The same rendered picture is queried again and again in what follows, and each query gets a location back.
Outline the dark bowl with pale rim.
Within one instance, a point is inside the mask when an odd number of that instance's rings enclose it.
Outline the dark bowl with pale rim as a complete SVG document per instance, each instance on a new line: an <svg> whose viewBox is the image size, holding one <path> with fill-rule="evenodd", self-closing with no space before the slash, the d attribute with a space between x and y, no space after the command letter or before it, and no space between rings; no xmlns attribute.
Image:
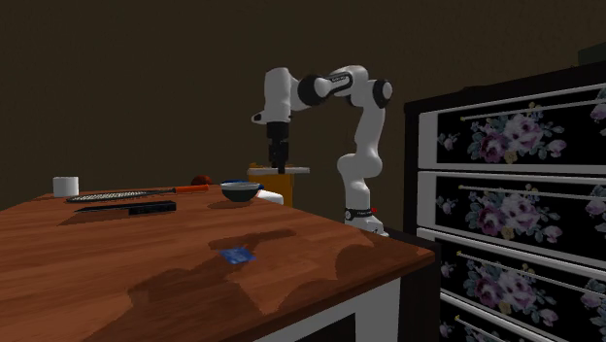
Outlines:
<svg viewBox="0 0 606 342"><path fill-rule="evenodd" d="M228 190L221 189L222 194L232 202L247 202L253 199L258 190Z"/></svg>

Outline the black knife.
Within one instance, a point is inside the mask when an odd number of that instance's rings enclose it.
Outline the black knife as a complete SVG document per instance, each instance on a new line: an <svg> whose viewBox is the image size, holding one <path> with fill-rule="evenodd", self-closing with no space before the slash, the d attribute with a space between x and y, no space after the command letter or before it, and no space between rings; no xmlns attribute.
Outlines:
<svg viewBox="0 0 606 342"><path fill-rule="evenodd" d="M76 210L76 213L96 213L109 211L126 212L128 216L172 212L177 210L177 203L172 200L138 202L102 206L89 206Z"/></svg>

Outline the white cylinder cup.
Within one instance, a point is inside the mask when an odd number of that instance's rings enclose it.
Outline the white cylinder cup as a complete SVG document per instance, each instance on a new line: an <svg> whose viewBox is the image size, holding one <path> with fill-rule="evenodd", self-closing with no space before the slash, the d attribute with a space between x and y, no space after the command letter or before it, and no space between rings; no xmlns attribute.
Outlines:
<svg viewBox="0 0 606 342"><path fill-rule="evenodd" d="M54 197L72 197L80 193L79 178L70 177L53 177L52 190Z"/></svg>

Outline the black floral chest of drawers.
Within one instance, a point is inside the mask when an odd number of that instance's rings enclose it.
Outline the black floral chest of drawers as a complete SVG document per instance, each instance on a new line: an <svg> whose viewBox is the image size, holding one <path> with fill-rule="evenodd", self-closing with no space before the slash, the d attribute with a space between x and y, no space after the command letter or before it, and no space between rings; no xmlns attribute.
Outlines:
<svg viewBox="0 0 606 342"><path fill-rule="evenodd" d="M404 112L435 342L606 342L606 56Z"/></svg>

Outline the dark robot stand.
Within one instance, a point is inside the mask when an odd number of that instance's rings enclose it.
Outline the dark robot stand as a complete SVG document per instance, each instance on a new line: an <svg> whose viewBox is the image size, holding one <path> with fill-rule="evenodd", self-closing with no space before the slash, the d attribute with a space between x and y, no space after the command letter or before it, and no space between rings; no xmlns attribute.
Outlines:
<svg viewBox="0 0 606 342"><path fill-rule="evenodd" d="M441 246L386 227L389 237L432 251L435 260L401 278L398 342L439 342Z"/></svg>

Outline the wooden table with white side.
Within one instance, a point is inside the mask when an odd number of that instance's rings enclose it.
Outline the wooden table with white side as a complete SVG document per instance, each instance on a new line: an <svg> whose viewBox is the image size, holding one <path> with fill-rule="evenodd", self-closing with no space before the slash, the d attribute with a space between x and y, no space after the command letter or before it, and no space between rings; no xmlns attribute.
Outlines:
<svg viewBox="0 0 606 342"><path fill-rule="evenodd" d="M76 213L51 195L0 212L0 342L296 342L347 316L397 342L400 280L428 249L219 187L177 210ZM230 264L219 250L247 248Z"/></svg>

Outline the orange box with grey lid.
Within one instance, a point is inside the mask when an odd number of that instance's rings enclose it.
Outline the orange box with grey lid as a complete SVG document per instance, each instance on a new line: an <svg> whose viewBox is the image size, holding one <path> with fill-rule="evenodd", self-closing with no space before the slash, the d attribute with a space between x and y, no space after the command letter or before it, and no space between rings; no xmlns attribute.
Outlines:
<svg viewBox="0 0 606 342"><path fill-rule="evenodd" d="M309 174L310 171L309 167L287 164L285 173L281 174L277 168L251 163L247 174L250 182L259 183L264 186L265 191L281 195L284 205L292 207L295 176L298 174Z"/></svg>

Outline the white rounded object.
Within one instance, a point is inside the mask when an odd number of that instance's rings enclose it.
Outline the white rounded object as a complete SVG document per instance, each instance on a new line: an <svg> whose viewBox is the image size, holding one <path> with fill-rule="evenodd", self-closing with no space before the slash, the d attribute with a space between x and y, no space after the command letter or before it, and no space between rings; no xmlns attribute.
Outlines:
<svg viewBox="0 0 606 342"><path fill-rule="evenodd" d="M265 189L259 190L257 192L256 197L273 202L273 203L277 203L280 205L283 205L285 203L284 197L281 194L273 192L273 191L265 190Z"/></svg>

